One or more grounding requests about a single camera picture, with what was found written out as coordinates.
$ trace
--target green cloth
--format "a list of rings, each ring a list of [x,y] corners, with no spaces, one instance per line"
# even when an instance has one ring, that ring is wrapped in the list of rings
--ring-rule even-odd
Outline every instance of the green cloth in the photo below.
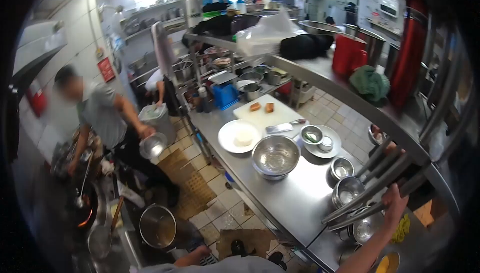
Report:
[[[360,95],[365,95],[365,99],[371,102],[385,98],[390,90],[390,80],[385,75],[376,73],[375,69],[368,65],[359,67],[350,76],[350,83]]]

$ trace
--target red sign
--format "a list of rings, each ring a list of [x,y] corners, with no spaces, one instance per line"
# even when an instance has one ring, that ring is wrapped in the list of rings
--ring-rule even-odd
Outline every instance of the red sign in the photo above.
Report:
[[[102,73],[102,76],[103,76],[103,80],[105,80],[105,82],[109,82],[110,80],[115,78],[115,74],[113,73],[113,69],[108,57],[105,57],[104,59],[100,60],[97,66],[100,69],[100,72]]]

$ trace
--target trash can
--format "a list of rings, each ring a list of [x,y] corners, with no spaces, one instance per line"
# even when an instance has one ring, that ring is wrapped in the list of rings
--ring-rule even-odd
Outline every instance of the trash can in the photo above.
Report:
[[[145,106],[138,114],[138,118],[142,123],[155,128],[157,132],[165,134],[169,146],[175,142],[177,133],[170,122],[166,103],[163,103],[160,107],[157,107],[156,104]]]

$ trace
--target gray shirt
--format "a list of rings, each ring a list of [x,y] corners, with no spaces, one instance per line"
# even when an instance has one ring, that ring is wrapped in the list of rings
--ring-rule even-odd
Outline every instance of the gray shirt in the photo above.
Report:
[[[145,267],[138,273],[285,273],[278,265],[258,256],[231,256],[206,266],[177,267],[163,264]]]
[[[106,84],[86,82],[83,101],[77,103],[80,126],[92,126],[107,149],[123,141],[127,131],[127,123],[113,106],[115,95],[115,91]]]

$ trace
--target fire extinguisher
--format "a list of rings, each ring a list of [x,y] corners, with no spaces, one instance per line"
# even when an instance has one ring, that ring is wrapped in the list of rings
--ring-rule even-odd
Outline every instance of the fire extinguisher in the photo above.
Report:
[[[37,117],[40,117],[47,107],[47,101],[45,94],[42,91],[42,87],[37,79],[32,81],[32,84],[26,91],[27,100],[33,109],[33,112]]]

